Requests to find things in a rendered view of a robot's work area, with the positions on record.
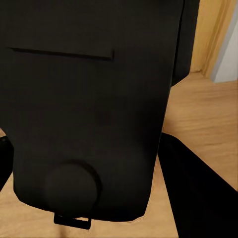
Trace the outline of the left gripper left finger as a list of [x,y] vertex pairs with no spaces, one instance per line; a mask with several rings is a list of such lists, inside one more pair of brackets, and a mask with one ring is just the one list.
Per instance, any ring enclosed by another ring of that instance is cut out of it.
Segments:
[[13,172],[14,150],[7,135],[0,138],[0,191]]

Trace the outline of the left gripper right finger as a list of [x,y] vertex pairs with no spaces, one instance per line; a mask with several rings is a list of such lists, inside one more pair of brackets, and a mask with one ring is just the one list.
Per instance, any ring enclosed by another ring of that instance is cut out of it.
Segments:
[[238,192],[176,137],[158,156],[179,238],[238,238]]

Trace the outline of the digital camera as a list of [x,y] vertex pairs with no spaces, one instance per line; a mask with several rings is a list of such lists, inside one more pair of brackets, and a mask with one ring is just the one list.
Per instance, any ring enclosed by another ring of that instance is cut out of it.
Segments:
[[21,202],[87,230],[144,216],[199,3],[0,0],[0,128]]

